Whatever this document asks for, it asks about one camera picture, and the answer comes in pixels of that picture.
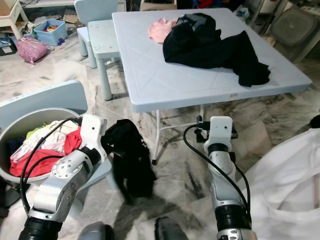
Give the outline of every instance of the red cloth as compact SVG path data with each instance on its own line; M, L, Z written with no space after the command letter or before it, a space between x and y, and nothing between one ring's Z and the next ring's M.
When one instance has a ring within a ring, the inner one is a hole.
M33 164L36 163L36 161L38 161L44 157L47 157L47 156L62 156L63 157L63 156L70 154L75 149L78 149L82 143L82 138L80 136L80 130L81 130L81 127L79 127L77 130L70 132L69 134L66 135L65 142L64 142L65 155L58 152L58 151L52 151L52 150L48 150L48 149L37 149L35 151L35 153L33 154L32 158L28 164L28 167L26 168L25 176L28 174L30 168L32 167ZM10 159L10 161L11 161L10 173L13 176L16 176L16 177L21 176L22 170L23 170L30 154L31 154L31 151L28 152L26 155L24 155L19 160L18 163L14 163L13 160ZM30 174L30 178L50 173L53 165L58 160L59 160L59 158L48 158L46 160L43 160L33 169L32 173Z
M13 160L11 160L11 166L10 166L10 173L13 176L20 177L22 170L26 164L26 161L28 160L29 156L31 154L31 151L28 152L26 155L24 155L18 163L14 163ZM32 167L33 164L36 163L39 159L42 159L47 156L64 156L64 154L57 152L57 151L52 151L48 149L37 149L35 153L33 154L28 167L26 168L25 171L25 176L29 172L30 168ZM51 169L53 165L58 161L59 158L48 158L46 160L43 160L40 162L32 171L30 174L30 177L37 177L43 174L47 174L51 172Z
M80 136L81 127L73 132L70 132L65 137L64 142L64 152L66 155L72 153L75 149L78 149L82 143L82 138Z

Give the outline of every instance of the gray laundry basket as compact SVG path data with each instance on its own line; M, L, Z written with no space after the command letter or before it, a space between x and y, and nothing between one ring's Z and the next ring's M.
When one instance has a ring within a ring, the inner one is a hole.
M43 123L51 123L55 120L65 120L67 118L80 117L76 112L58 107L43 108L32 111L11 123L0 135L0 176L7 181L19 183L20 178L10 174L10 154L6 149L8 140L25 136L27 132L41 126ZM30 177L28 184L39 185L49 176L50 173Z

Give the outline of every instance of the chair backrest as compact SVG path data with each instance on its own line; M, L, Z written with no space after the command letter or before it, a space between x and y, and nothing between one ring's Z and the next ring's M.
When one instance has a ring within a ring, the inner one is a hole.
M69 80L0 102L0 130L25 114L45 108L64 108L84 114L88 105L81 82Z
M118 0L75 0L74 7L83 24L91 21L110 20L118 9Z

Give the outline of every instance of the light blue plastic chair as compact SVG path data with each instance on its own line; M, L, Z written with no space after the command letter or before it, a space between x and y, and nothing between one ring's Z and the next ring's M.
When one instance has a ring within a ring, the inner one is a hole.
M88 25L91 21L111 20L112 13L118 9L118 0L75 0L74 7L81 23ZM97 62L92 50L88 27L77 28L79 37L80 54L88 56L89 66L97 67Z

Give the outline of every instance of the yellow-green cloth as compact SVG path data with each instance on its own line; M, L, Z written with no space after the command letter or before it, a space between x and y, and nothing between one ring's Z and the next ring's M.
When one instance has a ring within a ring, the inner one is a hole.
M32 136L32 134L34 134L36 131L38 131L39 129L44 128L45 126L49 125L49 123L44 123L42 126L40 127L36 127L35 129L33 129L32 131L29 131L26 136L25 136L25 140L27 140L28 138L30 138Z

